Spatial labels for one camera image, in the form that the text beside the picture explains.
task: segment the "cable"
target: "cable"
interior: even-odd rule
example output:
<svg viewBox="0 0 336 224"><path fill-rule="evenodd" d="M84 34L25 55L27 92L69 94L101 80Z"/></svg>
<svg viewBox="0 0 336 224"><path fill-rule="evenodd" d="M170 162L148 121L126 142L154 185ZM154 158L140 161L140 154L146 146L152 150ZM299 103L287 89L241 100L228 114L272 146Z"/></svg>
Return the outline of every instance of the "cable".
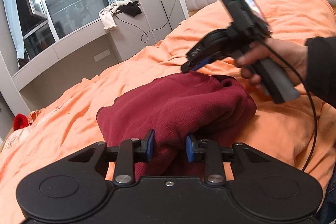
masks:
<svg viewBox="0 0 336 224"><path fill-rule="evenodd" d="M124 22L124 23L127 23L127 24L129 24L129 25L132 25L132 26L138 28L139 30L141 30L141 31L143 32L143 35L140 37L140 41L143 42L143 43L147 43L148 40L149 40L149 37L148 37L148 35L147 35L148 33L153 32L153 31L161 30L164 26L167 25L167 23L169 22L169 19L170 19L170 17L171 17L171 14L173 13L173 10L174 10L174 7L175 7L176 2L177 2L177 0L174 1L173 8L171 8L171 11L170 11L170 14L169 14L169 17L168 17L167 22L166 22L161 28L154 29L154 30L150 30L150 31L148 31L148 32L144 32L140 27L138 27L138 26L136 26L136 25L134 25L134 24L131 24L131 23L126 22L126 21L123 21L122 19L120 19L120 18L119 18L116 14L114 14L114 13L113 13L112 16L115 16L115 17L118 18L120 21L122 21L122 22ZM147 41L143 41L143 40L142 40L142 37L143 37L144 35L147 36Z"/></svg>
<svg viewBox="0 0 336 224"><path fill-rule="evenodd" d="M303 87L305 88L306 92L307 92L307 96L311 105L311 109L313 111L313 117L314 117L314 139L313 139L313 144L310 150L310 154L306 160L306 163L304 164L302 171L305 171L310 159L314 153L314 149L315 149L315 145L316 145L316 139L317 139L317 115L316 115L316 110L315 110L315 106L314 106L314 102L313 99L308 91L307 88L307 84L306 82L303 80L303 78L301 77L301 75L297 72L297 70L290 64L288 63L280 54L278 54L275 50L273 50L269 45L267 45L263 40L259 40L259 42L265 46L271 53L273 53L278 59L280 59L281 62L283 62L291 71L293 71L293 73L295 73L295 75L299 78L300 82L303 84Z"/></svg>

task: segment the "hand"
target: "hand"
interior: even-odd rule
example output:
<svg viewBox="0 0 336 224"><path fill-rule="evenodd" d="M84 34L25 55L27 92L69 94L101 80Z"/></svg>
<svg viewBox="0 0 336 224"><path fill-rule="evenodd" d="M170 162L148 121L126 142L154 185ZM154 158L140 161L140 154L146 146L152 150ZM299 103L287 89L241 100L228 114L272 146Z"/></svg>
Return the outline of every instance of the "hand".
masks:
<svg viewBox="0 0 336 224"><path fill-rule="evenodd" d="M308 60L308 47L298 45L289 41L267 38L265 43L269 45L273 50L280 54L288 63L290 63L303 79L306 78L307 72L307 60ZM250 44L251 50L236 60L236 66L242 67L241 76L249 79L251 85L255 86L259 90L263 90L261 86L260 75L252 74L251 70L246 66L252 65L258 60L270 57L273 61L284 68L288 75L288 78L293 85L300 84L298 77L289 69L283 62L275 57L265 46L259 42L253 42Z"/></svg>

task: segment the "bed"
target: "bed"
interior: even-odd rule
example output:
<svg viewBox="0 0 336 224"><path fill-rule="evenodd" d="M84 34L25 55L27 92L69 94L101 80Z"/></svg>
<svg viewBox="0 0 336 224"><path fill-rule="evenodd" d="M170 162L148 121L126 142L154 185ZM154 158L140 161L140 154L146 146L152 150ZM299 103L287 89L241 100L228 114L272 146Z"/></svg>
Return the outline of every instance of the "bed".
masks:
<svg viewBox="0 0 336 224"><path fill-rule="evenodd" d="M27 174L67 156L87 145L102 141L95 119L98 109L114 103L116 97L158 77L180 71L185 53L208 32L225 28L230 17L216 0L185 0L189 19L163 41L145 47L129 60L105 70L91 80L67 90L42 109L32 125L9 134L0 153L0 223L24 219L15 199L15 189ZM336 0L256 0L267 17L273 37L303 44L309 37L336 35ZM246 128L237 134L243 141L292 166L302 168L310 152L314 127L309 101L302 86L299 99L274 105L271 99L250 87L240 77L231 59L217 61L200 70L235 77L249 92L258 110ZM336 110L313 97L319 116L319 133L306 172L325 190L333 173L336 151ZM112 177L110 164L107 179ZM230 169L225 166L230 178Z"/></svg>

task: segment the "metal screw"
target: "metal screw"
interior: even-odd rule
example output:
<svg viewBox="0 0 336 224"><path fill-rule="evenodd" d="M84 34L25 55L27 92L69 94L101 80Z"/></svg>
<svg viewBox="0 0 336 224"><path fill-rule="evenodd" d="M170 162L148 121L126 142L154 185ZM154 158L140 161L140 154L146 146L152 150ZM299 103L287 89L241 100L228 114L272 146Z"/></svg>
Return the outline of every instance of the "metal screw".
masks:
<svg viewBox="0 0 336 224"><path fill-rule="evenodd" d="M207 179L211 183L219 183L219 182L222 182L224 180L223 176L221 176L221 175L210 175L210 176L208 176Z"/></svg>
<svg viewBox="0 0 336 224"><path fill-rule="evenodd" d="M121 184L129 183L132 180L132 178L129 175L118 175L115 178L115 181Z"/></svg>
<svg viewBox="0 0 336 224"><path fill-rule="evenodd" d="M166 182L166 186L170 187L170 186L174 186L174 182L172 181L167 181Z"/></svg>

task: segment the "black sleeve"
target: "black sleeve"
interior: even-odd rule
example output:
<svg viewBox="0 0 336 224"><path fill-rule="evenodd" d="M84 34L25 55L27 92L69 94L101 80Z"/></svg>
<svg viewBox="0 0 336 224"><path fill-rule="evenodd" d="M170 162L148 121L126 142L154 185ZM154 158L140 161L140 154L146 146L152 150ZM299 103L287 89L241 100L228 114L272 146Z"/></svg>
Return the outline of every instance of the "black sleeve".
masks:
<svg viewBox="0 0 336 224"><path fill-rule="evenodd" d="M336 108L336 37L310 38L306 45L308 90Z"/></svg>

